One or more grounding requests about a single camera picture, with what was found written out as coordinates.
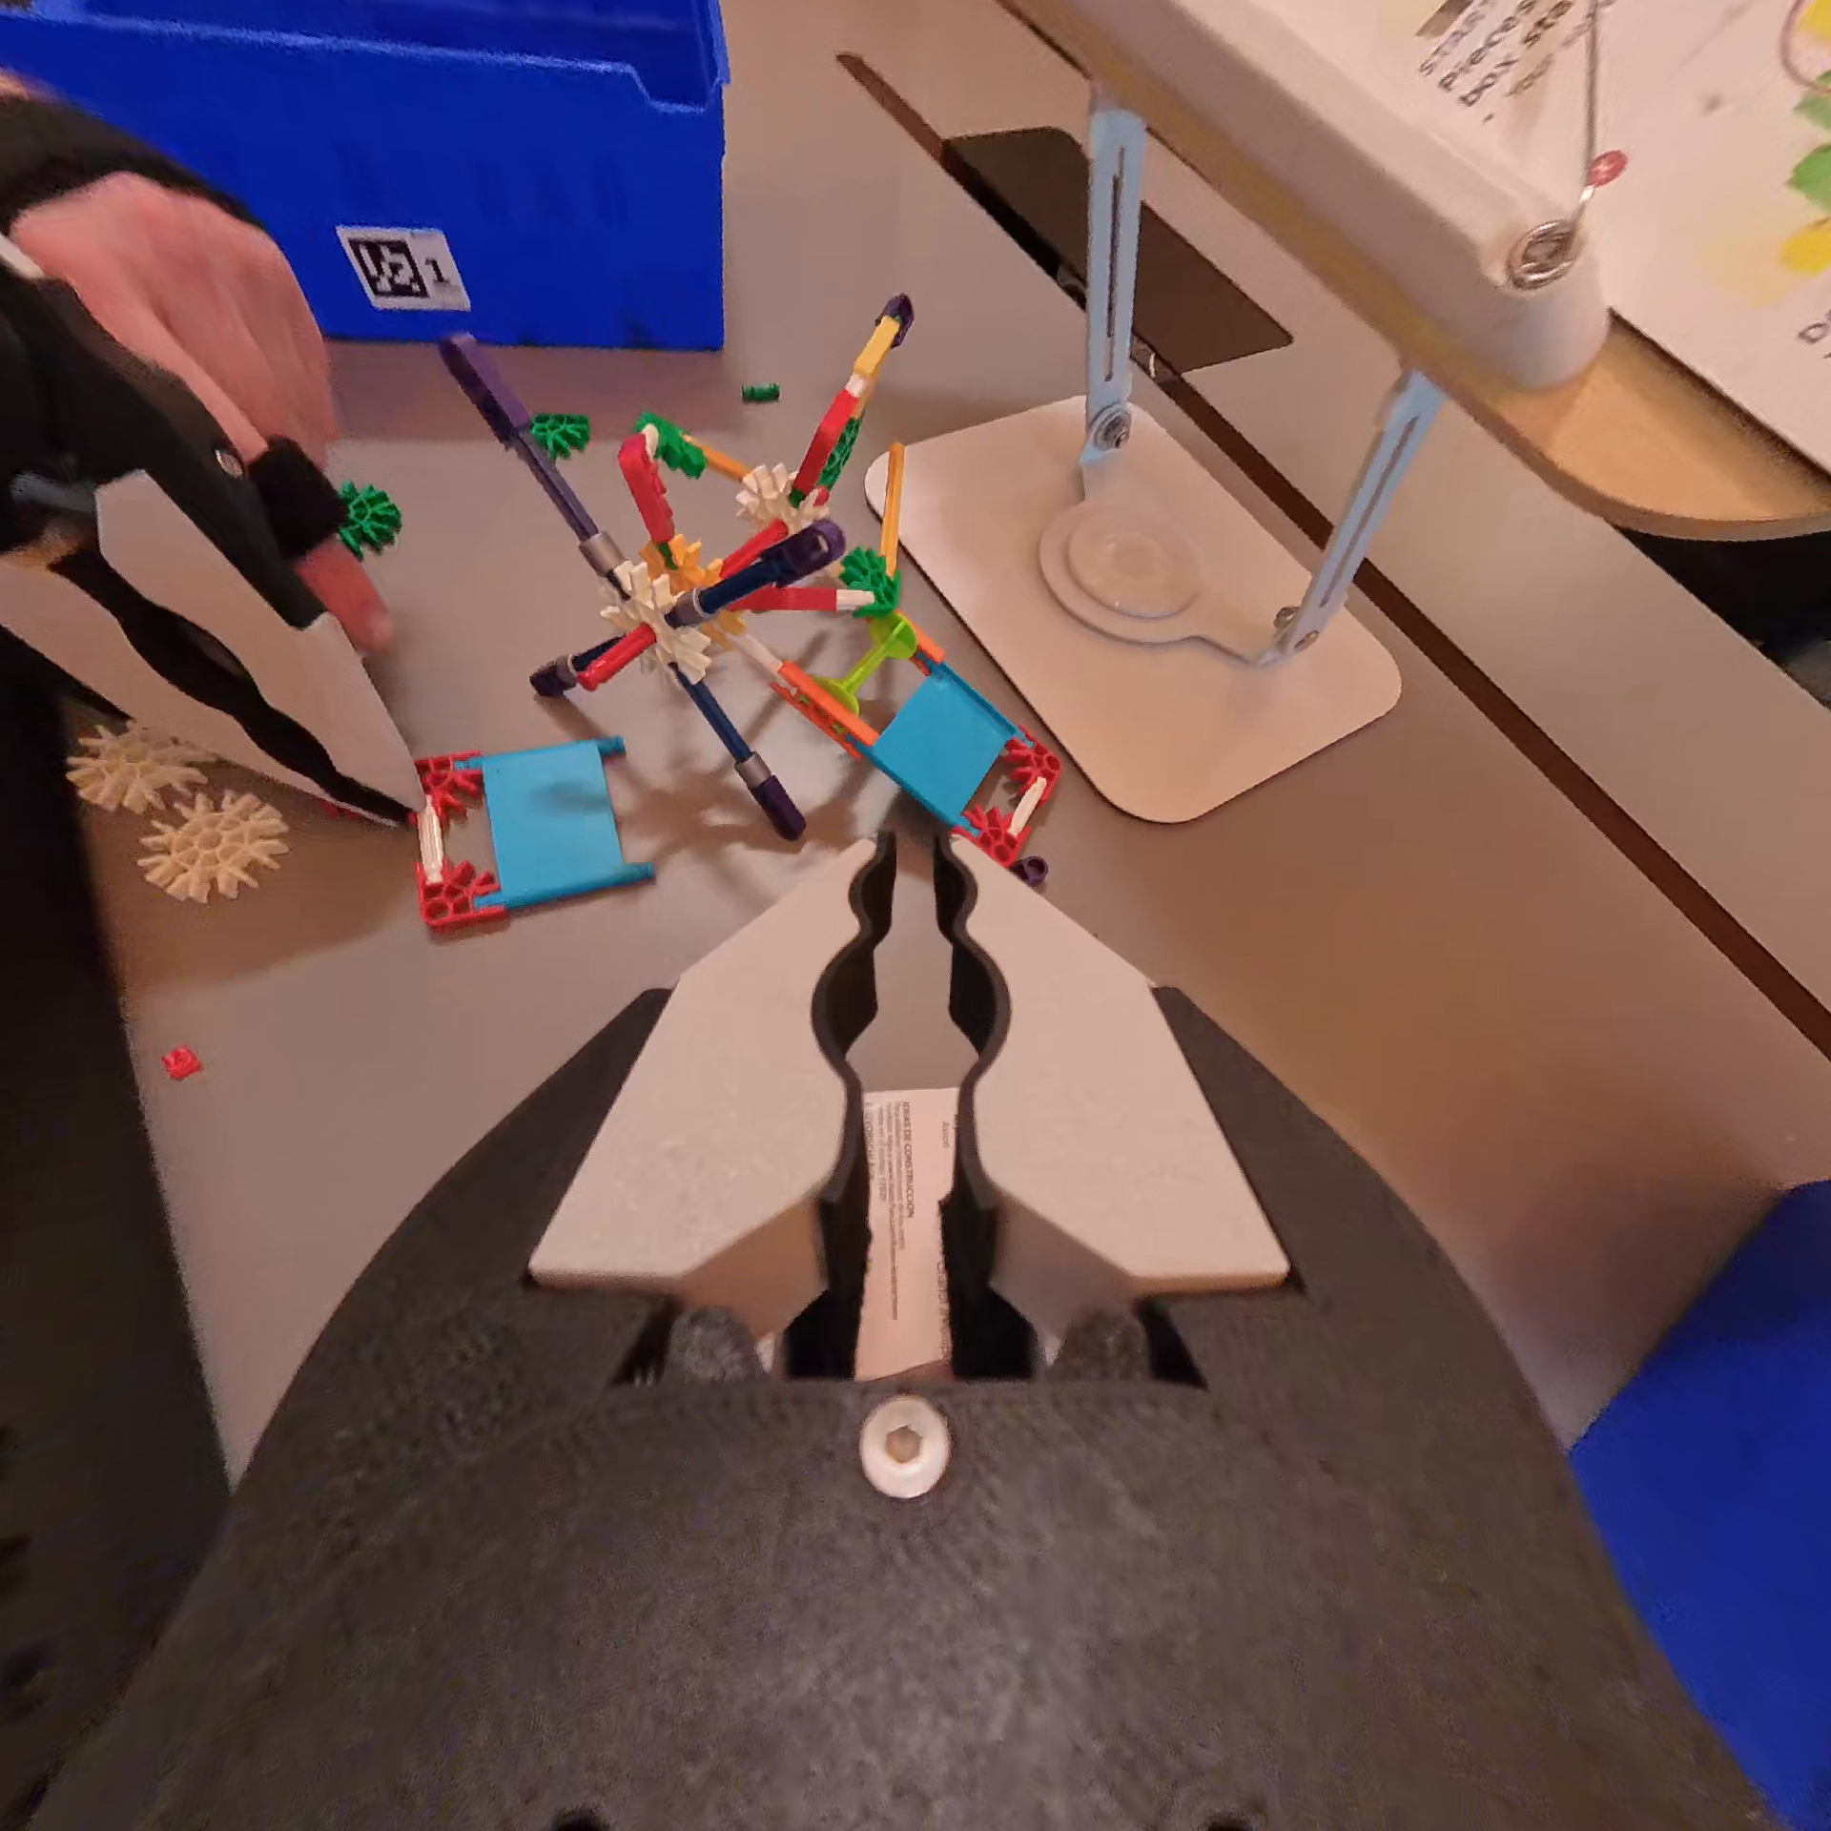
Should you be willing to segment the person's left forearm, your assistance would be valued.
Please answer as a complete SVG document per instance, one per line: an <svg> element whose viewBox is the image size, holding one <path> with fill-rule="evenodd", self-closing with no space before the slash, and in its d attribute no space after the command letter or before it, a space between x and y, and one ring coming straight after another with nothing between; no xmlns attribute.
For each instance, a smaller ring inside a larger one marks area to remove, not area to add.
<svg viewBox="0 0 1831 1831"><path fill-rule="evenodd" d="M157 187L203 199L236 221L259 218L160 149L75 106L35 91L2 97L2 232L39 205L75 197L109 177L140 177Z"/></svg>

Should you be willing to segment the printed instruction sheet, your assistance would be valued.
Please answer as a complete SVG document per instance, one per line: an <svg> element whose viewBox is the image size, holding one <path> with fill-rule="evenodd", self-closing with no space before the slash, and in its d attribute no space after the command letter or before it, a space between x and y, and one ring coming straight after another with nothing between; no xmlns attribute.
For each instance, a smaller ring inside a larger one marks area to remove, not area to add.
<svg viewBox="0 0 1831 1831"><path fill-rule="evenodd" d="M1608 303L1829 459L1826 3L1270 3L1410 125L1551 200L1594 151Z"/></svg>

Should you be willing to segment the instruction booklet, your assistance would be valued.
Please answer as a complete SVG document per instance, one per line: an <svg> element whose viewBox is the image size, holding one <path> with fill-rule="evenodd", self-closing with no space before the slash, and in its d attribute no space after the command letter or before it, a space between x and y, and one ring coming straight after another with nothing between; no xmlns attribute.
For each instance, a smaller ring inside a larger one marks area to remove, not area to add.
<svg viewBox="0 0 1831 1831"><path fill-rule="evenodd" d="M957 1091L867 1092L860 1119L870 1244L855 1377L944 1377L952 1341L942 1208L954 1178Z"/></svg>

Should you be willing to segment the blue storage bin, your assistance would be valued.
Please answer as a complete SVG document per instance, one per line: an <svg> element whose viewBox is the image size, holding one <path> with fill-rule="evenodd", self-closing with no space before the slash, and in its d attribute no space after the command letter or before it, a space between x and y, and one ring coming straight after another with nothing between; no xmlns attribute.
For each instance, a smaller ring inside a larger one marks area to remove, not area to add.
<svg viewBox="0 0 1831 1831"><path fill-rule="evenodd" d="M4 4L2 51L246 205L329 335L726 343L717 3Z"/></svg>

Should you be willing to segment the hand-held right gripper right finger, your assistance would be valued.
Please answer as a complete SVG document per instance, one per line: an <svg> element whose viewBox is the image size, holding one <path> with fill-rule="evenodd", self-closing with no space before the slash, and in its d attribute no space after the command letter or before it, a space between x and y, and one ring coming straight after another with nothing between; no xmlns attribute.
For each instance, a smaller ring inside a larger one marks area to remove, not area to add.
<svg viewBox="0 0 1831 1831"><path fill-rule="evenodd" d="M950 1372L1019 1379L1082 1316L1284 1287L1159 986L963 839L936 841L933 898L974 1050L942 1205Z"/></svg>

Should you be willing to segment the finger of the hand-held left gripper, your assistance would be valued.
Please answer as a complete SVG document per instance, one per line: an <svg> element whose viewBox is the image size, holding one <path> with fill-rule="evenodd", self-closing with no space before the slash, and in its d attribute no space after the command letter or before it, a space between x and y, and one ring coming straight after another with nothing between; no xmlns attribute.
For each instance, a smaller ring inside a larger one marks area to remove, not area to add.
<svg viewBox="0 0 1831 1831"><path fill-rule="evenodd" d="M285 558L250 476L203 481L192 504L143 470L95 494L95 586L127 651L178 734L403 826L419 769L356 647Z"/></svg>
<svg viewBox="0 0 1831 1831"><path fill-rule="evenodd" d="M121 625L79 584L38 564L2 563L2 621L94 699L125 720L238 764L301 794L333 800L303 772L271 759L227 712L187 698L140 657Z"/></svg>

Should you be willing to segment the white document stand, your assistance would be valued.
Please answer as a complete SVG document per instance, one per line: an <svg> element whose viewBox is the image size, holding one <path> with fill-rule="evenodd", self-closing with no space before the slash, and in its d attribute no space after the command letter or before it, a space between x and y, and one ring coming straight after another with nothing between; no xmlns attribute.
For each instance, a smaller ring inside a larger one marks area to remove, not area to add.
<svg viewBox="0 0 1831 1831"><path fill-rule="evenodd" d="M1394 708L1397 663L1345 606L1443 403L1620 528L1826 526L1826 469L1615 317L1592 149L1551 200L1269 6L1006 4L1089 86L1084 392L906 448L906 558L1093 787L1161 825ZM1397 360L1313 570L1132 399L1148 134Z"/></svg>

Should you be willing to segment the colourful toy windmill model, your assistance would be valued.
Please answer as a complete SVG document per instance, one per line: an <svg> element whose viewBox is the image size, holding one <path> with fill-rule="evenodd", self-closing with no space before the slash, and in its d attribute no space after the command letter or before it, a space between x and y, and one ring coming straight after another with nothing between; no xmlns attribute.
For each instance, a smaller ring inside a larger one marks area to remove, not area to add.
<svg viewBox="0 0 1831 1831"><path fill-rule="evenodd" d="M1025 851L1025 837L1059 787L1062 759L970 687L904 614L906 450L893 443L885 454L873 545L847 544L831 514L883 366L912 327L914 306L897 292L876 315L795 469L743 467L670 418L638 418L617 450L648 535L637 557L624 554L564 481L485 347L455 334L440 343L440 357L602 584L609 639L536 669L529 684L538 698L596 693L631 664L670 672L767 821L798 839L805 818L710 692L713 663L742 657L822 736L892 781L950 835L1042 887L1046 864Z"/></svg>

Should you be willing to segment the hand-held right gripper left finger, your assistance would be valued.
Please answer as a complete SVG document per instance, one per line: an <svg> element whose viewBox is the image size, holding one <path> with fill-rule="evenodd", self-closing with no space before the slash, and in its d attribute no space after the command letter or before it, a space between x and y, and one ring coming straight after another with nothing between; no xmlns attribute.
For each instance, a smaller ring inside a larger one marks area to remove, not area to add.
<svg viewBox="0 0 1831 1831"><path fill-rule="evenodd" d="M847 1379L870 1255L864 1092L897 843L883 832L684 970L533 1248L551 1290L667 1298Z"/></svg>

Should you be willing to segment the blue container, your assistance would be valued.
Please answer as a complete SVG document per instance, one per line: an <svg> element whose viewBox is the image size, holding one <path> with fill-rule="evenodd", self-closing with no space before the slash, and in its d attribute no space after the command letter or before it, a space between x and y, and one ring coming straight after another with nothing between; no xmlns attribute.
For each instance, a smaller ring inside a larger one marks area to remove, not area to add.
<svg viewBox="0 0 1831 1831"><path fill-rule="evenodd" d="M1788 1826L1829 1826L1829 1181L1734 1248L1574 1444L1637 1615Z"/></svg>

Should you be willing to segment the person's left hand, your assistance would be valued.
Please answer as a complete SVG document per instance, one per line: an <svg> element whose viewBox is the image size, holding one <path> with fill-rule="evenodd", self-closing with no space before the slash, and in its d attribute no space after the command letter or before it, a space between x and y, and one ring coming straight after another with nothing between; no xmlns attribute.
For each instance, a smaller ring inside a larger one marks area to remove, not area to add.
<svg viewBox="0 0 1831 1831"><path fill-rule="evenodd" d="M338 435L329 351L284 250L203 199L115 174L9 238L138 357L190 387L241 459Z"/></svg>

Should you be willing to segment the white snowflake toy connector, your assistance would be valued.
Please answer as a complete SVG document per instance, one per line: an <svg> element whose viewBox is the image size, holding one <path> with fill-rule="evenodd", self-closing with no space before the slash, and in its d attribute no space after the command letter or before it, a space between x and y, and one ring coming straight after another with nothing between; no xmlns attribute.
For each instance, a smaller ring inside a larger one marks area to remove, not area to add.
<svg viewBox="0 0 1831 1831"><path fill-rule="evenodd" d="M143 722L94 723L63 759L77 797L105 813L160 813L172 795L210 785L217 759Z"/></svg>
<svg viewBox="0 0 1831 1831"><path fill-rule="evenodd" d="M210 905L259 887L259 875L287 857L287 839L287 819L261 795L196 794L172 819L154 819L135 864L168 898Z"/></svg>

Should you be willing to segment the blue toy panel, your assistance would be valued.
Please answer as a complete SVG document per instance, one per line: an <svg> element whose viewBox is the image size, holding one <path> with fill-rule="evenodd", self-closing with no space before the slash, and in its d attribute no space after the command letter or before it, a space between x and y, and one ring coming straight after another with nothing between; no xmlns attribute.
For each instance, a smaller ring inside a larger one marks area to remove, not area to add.
<svg viewBox="0 0 1831 1831"><path fill-rule="evenodd" d="M622 736L603 736L479 759L496 880L475 894L479 909L536 909L654 880L652 864L626 858L613 813L605 761L624 755Z"/></svg>

